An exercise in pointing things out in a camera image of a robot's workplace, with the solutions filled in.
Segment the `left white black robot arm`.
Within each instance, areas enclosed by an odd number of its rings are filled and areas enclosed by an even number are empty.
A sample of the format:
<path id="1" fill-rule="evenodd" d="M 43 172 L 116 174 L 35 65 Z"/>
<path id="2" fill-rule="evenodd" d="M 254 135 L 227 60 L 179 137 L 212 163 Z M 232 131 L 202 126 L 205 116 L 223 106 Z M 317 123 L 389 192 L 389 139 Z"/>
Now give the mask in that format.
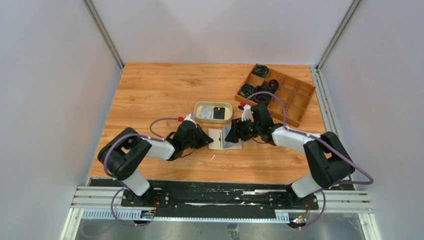
<path id="1" fill-rule="evenodd" d="M 198 150 L 213 141 L 192 120 L 183 120 L 176 131 L 161 139 L 142 135 L 127 127 L 99 151 L 97 160 L 109 177 L 132 191 L 135 202 L 146 207 L 152 203 L 153 193 L 150 183 L 138 170 L 144 158 L 174 161 L 183 158 L 185 150 Z"/>

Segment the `light blue VIP card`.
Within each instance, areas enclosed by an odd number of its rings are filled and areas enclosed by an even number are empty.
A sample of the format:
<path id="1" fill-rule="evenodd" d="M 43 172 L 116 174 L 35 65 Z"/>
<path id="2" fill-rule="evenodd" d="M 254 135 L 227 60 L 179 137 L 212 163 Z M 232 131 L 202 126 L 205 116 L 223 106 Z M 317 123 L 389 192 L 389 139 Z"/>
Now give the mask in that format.
<path id="1" fill-rule="evenodd" d="M 221 148 L 222 148 L 221 143 L 222 143 L 222 141 L 223 141 L 223 140 L 225 140 L 225 141 L 226 141 L 226 137 L 228 136 L 228 134 L 229 134 L 230 130 L 231 130 L 231 128 L 230 128 L 228 125 L 225 125 L 225 126 L 221 129 L 221 131 L 220 131 L 220 138 L 219 138 Z"/>

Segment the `white leather card holder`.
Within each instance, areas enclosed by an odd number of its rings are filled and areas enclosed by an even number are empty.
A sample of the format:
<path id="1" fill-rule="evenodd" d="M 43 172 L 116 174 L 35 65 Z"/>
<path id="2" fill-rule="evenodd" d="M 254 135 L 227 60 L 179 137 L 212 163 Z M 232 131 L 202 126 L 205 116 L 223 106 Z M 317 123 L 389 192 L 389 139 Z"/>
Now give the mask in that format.
<path id="1" fill-rule="evenodd" d="M 210 150 L 229 150 L 229 149 L 222 149 L 221 148 L 221 142 L 220 142 L 220 133 L 222 129 L 208 129 L 208 136 L 211 137 L 214 142 L 210 143 L 208 145 L 208 148 Z"/>

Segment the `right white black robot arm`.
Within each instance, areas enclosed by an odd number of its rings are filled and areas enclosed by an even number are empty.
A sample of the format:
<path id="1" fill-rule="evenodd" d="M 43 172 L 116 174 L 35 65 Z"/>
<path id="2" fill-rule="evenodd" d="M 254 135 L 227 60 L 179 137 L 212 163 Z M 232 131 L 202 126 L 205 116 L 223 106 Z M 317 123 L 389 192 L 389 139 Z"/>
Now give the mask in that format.
<path id="1" fill-rule="evenodd" d="M 298 209 L 306 196 L 327 189 L 355 172 L 350 157 L 338 136 L 327 131 L 323 134 L 305 133 L 282 123 L 274 123 L 264 104 L 241 105 L 242 117 L 231 121 L 231 127 L 221 139 L 228 143 L 248 141 L 260 137 L 266 144 L 286 147 L 306 156 L 309 173 L 287 187 L 286 204 Z"/>

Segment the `grey VIP card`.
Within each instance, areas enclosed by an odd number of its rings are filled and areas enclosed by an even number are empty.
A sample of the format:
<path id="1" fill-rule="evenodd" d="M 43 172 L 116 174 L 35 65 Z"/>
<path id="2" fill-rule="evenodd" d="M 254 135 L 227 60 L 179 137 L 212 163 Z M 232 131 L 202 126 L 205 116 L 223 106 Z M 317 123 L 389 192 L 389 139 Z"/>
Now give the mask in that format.
<path id="1" fill-rule="evenodd" d="M 237 143 L 233 143 L 233 142 L 223 140 L 221 143 L 221 148 L 230 149 L 230 150 L 240 150 L 243 148 L 243 145 L 240 141 Z"/>

